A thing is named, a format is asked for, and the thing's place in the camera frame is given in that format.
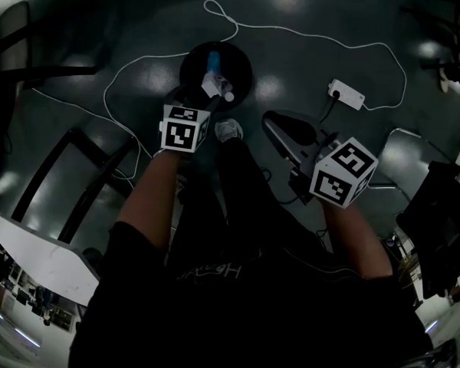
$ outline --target power strip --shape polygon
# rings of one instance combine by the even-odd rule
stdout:
[[[329,84],[328,94],[333,97],[334,91],[339,92],[339,101],[344,102],[346,105],[352,107],[353,109],[360,110],[365,102],[365,96],[361,93],[358,93],[352,87],[349,87],[347,84],[344,84],[338,79],[334,79]]]

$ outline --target white sneaker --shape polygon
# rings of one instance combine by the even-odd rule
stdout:
[[[237,120],[224,119],[215,124],[215,135],[220,142],[224,143],[231,138],[242,139],[244,137],[244,130],[237,123]]]

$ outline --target black office chair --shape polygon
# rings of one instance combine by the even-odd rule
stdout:
[[[418,192],[397,216],[416,248],[425,299],[445,296],[460,276],[459,173],[457,165],[431,162]]]
[[[34,174],[28,187],[25,189],[22,197],[20,198],[11,218],[17,222],[21,222],[24,218],[35,193],[38,191],[39,186],[44,178],[51,170],[59,156],[63,153],[66,147],[70,144],[76,146],[94,165],[100,168],[97,178],[89,184],[84,193],[78,199],[77,204],[73,208],[68,220],[58,236],[58,241],[67,244],[71,243],[80,223],[87,214],[90,206],[94,203],[97,195],[104,187],[104,184],[109,184],[112,188],[117,190],[121,195],[127,198],[131,193],[131,187],[127,181],[113,178],[112,174],[117,166],[123,160],[126,154],[136,144],[136,139],[131,137],[124,143],[117,151],[110,156],[107,155],[98,145],[90,140],[87,135],[82,131],[74,129],[68,131],[53,148],[53,150],[46,157],[44,162],[39,167],[38,171]]]
[[[390,368],[456,368],[457,366],[457,344],[455,340],[447,340],[428,353],[394,364]]]
[[[47,29],[50,25],[79,15],[81,12],[82,10],[79,8],[31,22],[29,4],[19,2],[8,8],[0,16],[2,27],[0,28],[0,172],[5,155],[5,136],[19,91],[23,87],[33,87],[37,85],[38,81],[43,81],[49,77],[93,75],[96,73],[96,67],[31,66],[30,38]],[[15,55],[9,59],[11,62],[7,59],[4,61],[4,53],[10,51],[12,47],[15,48]]]

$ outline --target power cord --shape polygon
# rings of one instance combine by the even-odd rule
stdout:
[[[325,229],[321,229],[321,230],[317,230],[315,232],[315,235],[319,238],[320,240],[320,243],[322,244],[322,246],[325,248],[325,235],[327,234],[327,228]]]
[[[262,172],[262,174],[269,173],[269,177],[266,178],[266,177],[264,176],[264,178],[266,179],[266,182],[270,182],[270,181],[271,181],[271,178],[272,178],[272,176],[273,176],[271,170],[269,170],[268,168],[261,168],[261,172]],[[278,203],[279,203],[280,205],[290,205],[291,203],[296,202],[297,200],[298,200],[298,196],[295,196],[293,199],[287,200],[287,201],[285,201],[285,202],[282,202],[282,201],[278,200]]]
[[[330,112],[332,111],[332,108],[334,108],[334,105],[336,104],[337,100],[339,100],[339,97],[340,97],[340,92],[335,90],[333,93],[332,93],[334,99],[332,101],[332,104],[330,105],[330,108],[329,110],[327,111],[326,115],[324,116],[324,118],[320,121],[320,124],[322,124],[325,119],[327,119],[330,115]]]
[[[8,149],[4,149],[4,153],[5,155],[10,156],[13,150],[12,141],[10,140],[10,135],[8,135],[8,133],[5,134],[5,137],[7,138],[7,141],[8,141]]]
[[[212,11],[211,9],[208,8],[208,3],[213,3],[214,5],[216,5],[220,12],[217,12],[217,11]],[[226,42],[226,41],[230,41],[231,39],[233,39],[237,34],[238,34],[238,31],[239,31],[239,28],[240,27],[243,27],[243,28],[257,28],[257,29],[266,29],[266,28],[273,28],[273,29],[278,29],[278,30],[284,30],[284,31],[289,31],[290,33],[293,33],[293,34],[296,34],[296,35],[300,35],[302,37],[309,37],[309,38],[322,38],[322,39],[325,39],[325,40],[328,40],[328,41],[332,41],[336,44],[338,44],[339,46],[342,46],[343,48],[346,48],[346,49],[361,49],[361,48],[368,48],[368,47],[372,47],[372,46],[383,46],[385,47],[389,53],[392,55],[393,59],[395,60],[395,62],[397,63],[397,65],[399,66],[400,70],[402,71],[402,74],[404,76],[404,84],[403,84],[403,87],[402,87],[402,96],[400,98],[400,102],[398,102],[397,105],[392,105],[392,106],[382,106],[382,107],[376,107],[376,108],[367,108],[366,105],[364,105],[364,107],[368,110],[375,110],[375,109],[380,109],[380,108],[383,108],[383,107],[388,107],[388,108],[395,108],[395,107],[398,107],[404,100],[404,94],[406,93],[406,87],[407,87],[407,75],[406,75],[406,72],[404,71],[404,69],[402,68],[402,65],[400,65],[399,61],[397,60],[397,57],[395,56],[395,54],[392,52],[392,49],[390,49],[390,47],[387,45],[387,44],[384,44],[383,42],[373,42],[371,44],[364,44],[364,45],[357,45],[357,46],[348,46],[346,44],[343,44],[342,42],[334,39],[334,38],[331,38],[331,37],[327,37],[326,35],[320,35],[320,34],[305,34],[305,33],[301,33],[299,31],[295,31],[293,29],[290,29],[290,28],[285,28],[285,27],[282,27],[282,26],[273,26],[273,25],[246,25],[244,23],[240,23],[240,22],[237,22],[234,18],[232,18],[231,16],[228,16],[226,13],[225,13],[225,10],[223,9],[223,7],[216,1],[216,0],[206,0],[204,3],[203,3],[203,7],[204,9],[212,14],[212,15],[217,15],[217,16],[221,16],[223,18],[225,18],[227,21],[229,21],[230,23],[232,23],[234,26],[235,26],[235,31],[234,33],[230,36],[230,37],[227,37],[227,38],[224,38],[221,40],[221,42]],[[149,157],[149,158],[152,158],[151,154],[146,150],[146,148],[143,146],[143,144],[138,140],[138,138],[136,137],[136,135],[133,133],[132,130],[130,130],[127,126],[123,125],[122,123],[120,123],[118,120],[116,120],[112,113],[110,112],[109,110],[109,107],[107,106],[107,91],[113,86],[113,84],[116,82],[116,79],[118,78],[118,76],[120,75],[120,73],[125,70],[126,68],[128,68],[131,64],[134,64],[136,63],[137,61],[140,61],[142,59],[145,59],[145,58],[177,58],[177,57],[182,57],[182,56],[186,56],[187,54],[189,54],[189,52],[184,52],[184,53],[178,53],[178,54],[164,54],[164,55],[151,55],[151,54],[148,54],[148,55],[143,55],[143,56],[140,56],[140,57],[137,57],[136,59],[130,61],[129,63],[126,63],[125,65],[123,65],[117,72],[116,74],[114,75],[114,78],[113,80],[107,85],[106,89],[104,90],[103,92],[103,104],[104,104],[104,108],[106,109],[107,111],[107,114],[109,115],[109,118],[107,117],[104,117],[104,116],[101,116],[101,115],[98,115],[98,114],[95,114],[95,113],[92,113],[90,112],[89,110],[81,107],[80,105],[76,105],[76,104],[73,104],[73,103],[68,103],[68,102],[65,102],[65,101],[62,101],[62,100],[59,100],[57,98],[54,98],[52,96],[47,96],[46,94],[40,92],[39,90],[37,89],[33,89],[35,90],[36,92],[38,92],[39,94],[42,94],[44,95],[45,97],[48,97],[52,100],[56,100],[57,102],[61,102],[63,104],[67,104],[67,105],[71,105],[73,107],[77,107],[81,110],[83,110],[84,112],[86,113],[89,113],[93,116],[96,116],[96,117],[99,117],[99,118],[102,118],[104,120],[109,120],[111,121],[112,123],[116,124],[119,128],[127,131],[130,135],[132,135],[136,141],[138,142],[138,155],[136,157],[136,163],[135,163],[135,168],[134,168],[134,171],[133,171],[133,174],[130,176],[130,177],[118,177],[116,176],[118,179],[126,179],[126,180],[131,180],[131,179],[134,179],[134,177],[136,176],[136,170],[138,168],[138,163],[139,163],[139,160],[140,160],[140,156],[141,156],[141,150],[143,150],[145,152],[145,154]]]

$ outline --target black t-shirt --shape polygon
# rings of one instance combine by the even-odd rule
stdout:
[[[389,366],[432,348],[393,278],[365,281],[328,255],[266,248],[171,276],[118,222],[70,366]]]

